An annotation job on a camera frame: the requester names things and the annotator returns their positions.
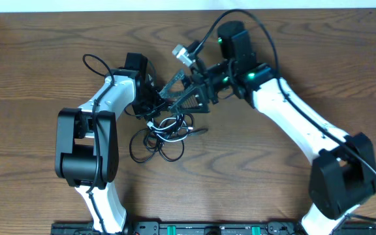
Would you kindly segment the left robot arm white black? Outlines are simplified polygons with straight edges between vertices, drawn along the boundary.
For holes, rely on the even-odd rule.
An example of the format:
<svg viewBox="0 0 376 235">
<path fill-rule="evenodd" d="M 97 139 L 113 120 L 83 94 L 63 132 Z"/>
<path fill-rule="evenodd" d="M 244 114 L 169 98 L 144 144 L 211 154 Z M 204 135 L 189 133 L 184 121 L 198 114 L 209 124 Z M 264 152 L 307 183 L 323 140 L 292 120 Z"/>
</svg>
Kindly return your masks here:
<svg viewBox="0 0 376 235">
<path fill-rule="evenodd" d="M 122 67 L 108 67 L 104 84 L 84 104 L 57 116 L 55 173 L 84 199 L 100 234 L 131 234 L 114 180 L 119 166 L 116 122 L 128 106 L 136 118 L 157 116 L 163 107 L 147 74 L 149 59 L 128 53 Z"/>
</svg>

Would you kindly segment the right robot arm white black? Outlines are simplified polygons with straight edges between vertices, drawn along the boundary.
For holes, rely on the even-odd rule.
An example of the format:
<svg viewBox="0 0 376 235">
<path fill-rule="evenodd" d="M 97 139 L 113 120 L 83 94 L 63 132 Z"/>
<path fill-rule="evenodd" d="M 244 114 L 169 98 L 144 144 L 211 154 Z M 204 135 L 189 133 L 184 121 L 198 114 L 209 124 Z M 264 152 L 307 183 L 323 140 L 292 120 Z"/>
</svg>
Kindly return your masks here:
<svg viewBox="0 0 376 235">
<path fill-rule="evenodd" d="M 176 114 L 206 113 L 218 93 L 231 88 L 240 99 L 274 121 L 302 150 L 311 164 L 312 205 L 301 220 L 307 234 L 332 234 L 355 209 L 376 194 L 376 160 L 371 140 L 349 135 L 308 106 L 277 71 L 257 60 L 247 29 L 230 21 L 217 30 L 222 62 L 206 67 L 198 57 L 202 43 L 178 45 L 173 55 L 191 70 L 172 78 L 182 91 L 161 91 L 172 99 Z"/>
</svg>

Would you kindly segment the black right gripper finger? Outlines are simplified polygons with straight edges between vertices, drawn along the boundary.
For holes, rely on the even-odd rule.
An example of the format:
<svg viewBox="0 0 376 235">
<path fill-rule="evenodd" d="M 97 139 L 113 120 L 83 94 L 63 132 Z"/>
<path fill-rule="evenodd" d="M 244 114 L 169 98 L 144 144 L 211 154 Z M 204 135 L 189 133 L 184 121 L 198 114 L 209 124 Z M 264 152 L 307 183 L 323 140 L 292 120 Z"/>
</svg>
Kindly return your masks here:
<svg viewBox="0 0 376 235">
<path fill-rule="evenodd" d="M 206 86 L 191 84 L 168 109 L 173 114 L 208 113 Z"/>
<path fill-rule="evenodd" d="M 183 88 L 181 90 L 176 91 L 173 87 L 180 83 Z M 178 98 L 182 96 L 185 89 L 190 85 L 190 79 L 188 75 L 184 72 L 183 69 L 180 69 L 172 79 L 162 88 L 159 92 L 161 98 Z"/>
</svg>

